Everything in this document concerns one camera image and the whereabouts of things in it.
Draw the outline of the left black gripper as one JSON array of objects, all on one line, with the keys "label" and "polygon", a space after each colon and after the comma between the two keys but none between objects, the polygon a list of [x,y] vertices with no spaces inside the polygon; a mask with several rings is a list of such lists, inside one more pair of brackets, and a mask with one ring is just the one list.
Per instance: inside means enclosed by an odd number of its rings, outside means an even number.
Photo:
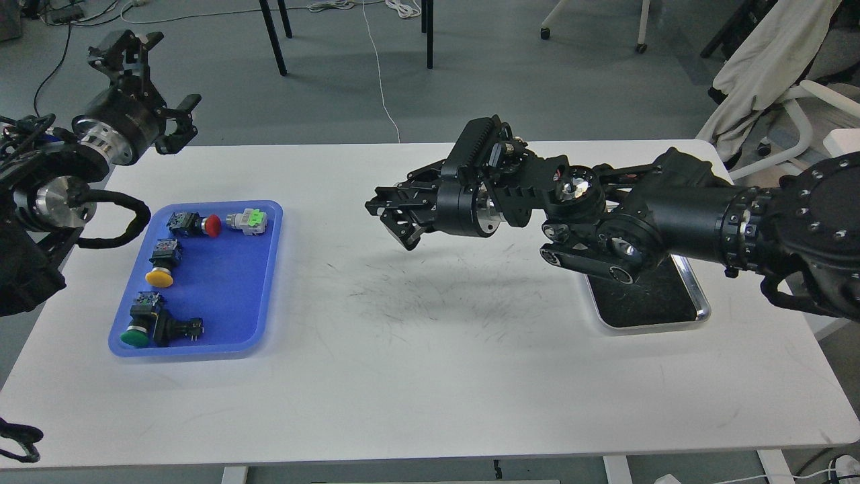
[{"label": "left black gripper", "polygon": [[[107,75],[114,88],[96,95],[73,119],[73,132],[108,163],[134,165],[154,142],[160,155],[176,154],[198,133],[191,111],[202,100],[200,94],[187,95],[176,108],[155,112],[141,102],[164,100],[151,82],[148,66],[148,52],[163,38],[163,32],[140,37],[131,30],[113,31],[88,49],[90,67]],[[172,134],[164,134],[164,120],[175,123]]]}]

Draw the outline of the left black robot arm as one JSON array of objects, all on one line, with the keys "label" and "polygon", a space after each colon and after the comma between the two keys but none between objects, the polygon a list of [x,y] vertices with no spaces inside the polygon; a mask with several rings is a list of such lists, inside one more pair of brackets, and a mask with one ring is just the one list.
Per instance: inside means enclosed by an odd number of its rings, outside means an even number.
[{"label": "left black robot arm", "polygon": [[[151,217],[144,202],[123,193],[92,189],[110,165],[133,165],[149,147],[176,154],[196,137],[191,113],[202,100],[191,94],[169,108],[151,82],[148,52],[163,33],[137,36],[113,31],[90,47],[89,64],[110,86],[73,120],[73,129],[52,129],[54,114],[2,118],[1,313],[36,309],[67,285],[60,263],[71,248],[109,249],[128,244]],[[134,212],[125,233],[87,239],[83,227],[98,202]]]}]

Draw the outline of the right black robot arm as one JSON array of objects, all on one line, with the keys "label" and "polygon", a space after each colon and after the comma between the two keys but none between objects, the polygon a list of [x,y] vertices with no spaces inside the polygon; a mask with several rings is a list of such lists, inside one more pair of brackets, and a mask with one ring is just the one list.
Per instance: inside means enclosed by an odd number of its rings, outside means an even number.
[{"label": "right black robot arm", "polygon": [[546,214],[541,257],[625,285],[670,254],[763,277],[776,307],[857,321],[858,153],[825,159],[776,188],[741,187],[676,148],[653,163],[573,166],[540,157],[498,116],[470,120],[449,155],[365,204],[406,250],[424,233],[488,238],[501,220]]}]

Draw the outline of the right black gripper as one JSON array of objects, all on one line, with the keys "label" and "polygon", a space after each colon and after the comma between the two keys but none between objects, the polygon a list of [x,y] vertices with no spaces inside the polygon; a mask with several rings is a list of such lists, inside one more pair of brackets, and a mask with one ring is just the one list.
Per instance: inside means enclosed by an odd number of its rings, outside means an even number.
[{"label": "right black gripper", "polygon": [[[424,233],[488,238],[503,221],[486,184],[464,186],[441,181],[442,165],[443,161],[436,161],[412,169],[402,183],[377,187],[375,196],[365,203],[369,214],[380,216],[386,230],[407,251],[417,247]],[[430,210],[433,206],[433,222],[427,226],[402,210]]]}]

